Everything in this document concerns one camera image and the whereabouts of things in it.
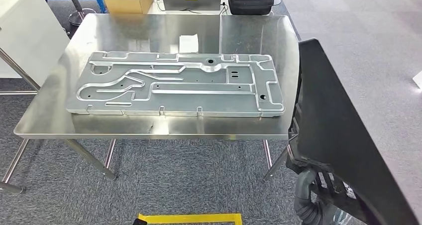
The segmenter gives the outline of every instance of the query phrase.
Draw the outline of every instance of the white paper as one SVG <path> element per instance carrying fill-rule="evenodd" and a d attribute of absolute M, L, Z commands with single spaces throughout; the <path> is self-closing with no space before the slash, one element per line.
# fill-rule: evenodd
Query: white paper
<path fill-rule="evenodd" d="M 416 83 L 419 89 L 422 89 L 422 71 L 413 77 L 413 81 Z"/>
<path fill-rule="evenodd" d="M 179 37 L 179 53 L 197 53 L 199 51 L 198 35 L 182 35 Z"/>

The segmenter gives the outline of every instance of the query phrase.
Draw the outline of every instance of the black panel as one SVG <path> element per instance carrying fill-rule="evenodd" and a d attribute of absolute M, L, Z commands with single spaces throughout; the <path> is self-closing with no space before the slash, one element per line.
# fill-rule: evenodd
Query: black panel
<path fill-rule="evenodd" d="M 378 220 L 367 216 L 370 224 L 417 225 L 320 43 L 301 42 L 300 55 L 303 101 L 295 159 L 326 165 L 350 185 Z"/>

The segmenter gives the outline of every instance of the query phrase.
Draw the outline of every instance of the metal panel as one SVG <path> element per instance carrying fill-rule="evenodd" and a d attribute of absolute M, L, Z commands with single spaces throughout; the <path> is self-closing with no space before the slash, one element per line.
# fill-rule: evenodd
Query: metal panel
<path fill-rule="evenodd" d="M 94 52 L 66 108 L 78 114 L 273 117 L 284 112 L 269 55 Z"/>

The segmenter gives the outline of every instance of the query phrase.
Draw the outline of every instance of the black bag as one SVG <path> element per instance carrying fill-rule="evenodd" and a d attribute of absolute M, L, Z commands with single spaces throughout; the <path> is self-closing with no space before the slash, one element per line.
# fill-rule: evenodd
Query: black bag
<path fill-rule="evenodd" d="M 274 0 L 228 0 L 233 15 L 266 15 L 273 4 Z"/>

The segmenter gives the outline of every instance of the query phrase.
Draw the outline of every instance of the yellow tape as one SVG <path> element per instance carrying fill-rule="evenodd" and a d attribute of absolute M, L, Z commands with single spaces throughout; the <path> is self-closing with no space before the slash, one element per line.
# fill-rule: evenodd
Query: yellow tape
<path fill-rule="evenodd" d="M 229 223 L 242 225 L 241 214 L 201 214 L 201 215 L 138 215 L 138 219 L 148 224 L 199 224 L 199 223 Z"/>

